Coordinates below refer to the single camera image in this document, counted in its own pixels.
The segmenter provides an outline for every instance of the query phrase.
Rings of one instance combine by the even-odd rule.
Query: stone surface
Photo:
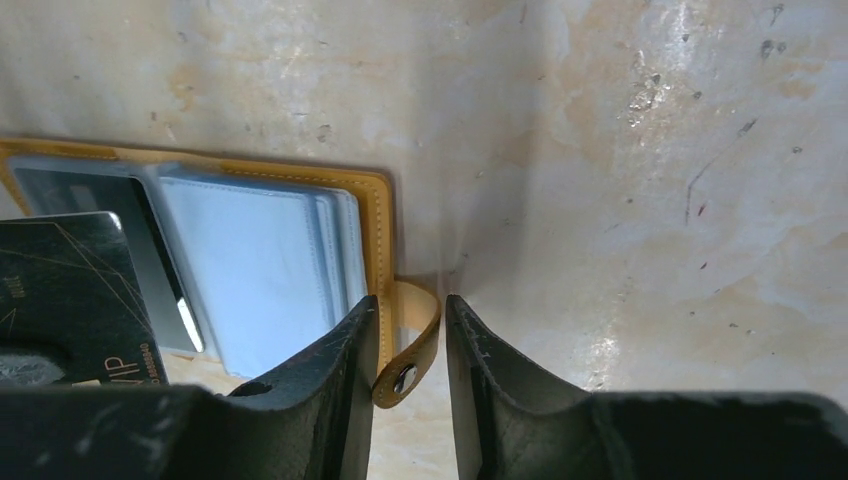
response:
[[[848,405],[842,0],[0,13],[3,134],[382,169],[400,271],[578,386]],[[373,478],[455,475],[437,361]]]

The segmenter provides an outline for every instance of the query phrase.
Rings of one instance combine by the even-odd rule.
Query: yellow stitching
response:
[[[378,314],[380,315],[380,319],[381,319],[380,351],[385,352],[386,351],[386,330],[390,329],[392,327],[392,325],[391,325],[391,322],[386,322],[386,320],[389,320],[389,319],[387,319],[385,317],[385,314],[383,312],[384,300],[385,300],[385,297],[387,295],[383,292],[383,286],[384,286],[383,274],[385,272],[383,271],[383,247],[382,247],[382,245],[383,245],[383,242],[382,242],[383,221],[382,221],[381,214],[380,214],[380,192],[376,188],[374,188],[370,184],[368,184],[367,182],[357,182],[355,180],[324,179],[324,178],[317,178],[317,177],[302,177],[300,175],[278,175],[278,174],[275,174],[275,173],[245,172],[245,171],[241,171],[241,170],[228,169],[226,167],[224,167],[222,169],[225,170],[225,171],[228,171],[230,173],[235,173],[237,175],[252,175],[252,176],[255,176],[255,177],[284,178],[284,179],[288,179],[288,180],[306,180],[306,181],[310,181],[310,182],[326,182],[326,181],[329,180],[332,183],[349,183],[349,184],[354,184],[354,185],[362,185],[362,186],[366,187],[368,190],[370,190],[371,194],[374,196],[374,203],[377,206],[377,208],[376,208],[376,211],[377,211],[376,212],[376,217],[377,217],[377,238],[376,238],[376,240],[377,240],[377,311],[378,311]],[[382,325],[383,323],[389,323],[389,325],[388,326]],[[387,352],[387,353],[388,353],[390,358],[392,356],[394,356],[394,352]]]

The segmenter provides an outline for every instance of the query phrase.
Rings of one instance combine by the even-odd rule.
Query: leather wallet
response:
[[[33,154],[125,162],[139,167],[177,162],[187,168],[200,168],[245,180],[296,183],[348,192],[356,198],[359,207],[367,292],[375,295],[378,300],[379,373],[372,387],[372,400],[375,405],[390,408],[399,403],[420,382],[432,364],[438,345],[440,305],[436,297],[427,290],[395,279],[392,197],[388,180],[383,175],[269,161],[219,158],[177,151],[52,140],[0,140],[0,180],[27,213],[32,210],[9,170],[7,160],[11,156]],[[233,245],[232,248],[244,247]],[[422,333],[407,348],[397,351],[396,335],[398,327],[401,326],[420,330]]]

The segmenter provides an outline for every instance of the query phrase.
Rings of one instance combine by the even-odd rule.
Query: dark speck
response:
[[[326,143],[327,137],[332,133],[332,131],[333,127],[331,127],[330,125],[321,125],[320,127],[318,127],[318,135],[316,135],[315,138],[318,140],[319,143]]]
[[[740,128],[739,131],[736,132],[736,134],[741,137],[741,136],[745,135],[746,133],[750,132],[751,129],[754,128],[754,125],[756,125],[756,124],[757,124],[757,119],[755,118],[755,119],[751,120],[750,122],[746,123],[745,125],[742,125],[742,128]]]
[[[771,51],[774,50],[774,41],[765,40],[762,45],[760,45],[760,58],[765,61],[768,59],[769,55],[771,55]]]
[[[774,22],[777,21],[777,17],[779,17],[781,13],[783,13],[783,4],[778,3],[771,9],[771,23],[769,24],[770,27],[774,26]]]

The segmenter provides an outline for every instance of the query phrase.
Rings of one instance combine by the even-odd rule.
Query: card holder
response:
[[[367,292],[378,299],[380,359],[372,400],[379,407],[393,407],[415,388],[432,364],[438,345],[440,305],[427,290],[395,279],[392,198],[384,176],[372,172],[226,159],[186,152],[50,140],[3,140],[0,141],[0,180],[25,212],[31,210],[7,162],[10,156],[22,154],[121,161],[138,166],[177,162],[186,167],[244,179],[297,183],[348,192],[356,198],[359,206]],[[395,337],[401,326],[422,333],[407,348],[397,351]]]
[[[347,313],[334,301],[341,292],[330,291],[328,250],[336,244],[322,240],[331,219],[325,214],[319,225],[318,215],[326,198],[181,169],[158,180],[188,259],[183,268],[198,285],[195,303],[230,374],[265,373]]]

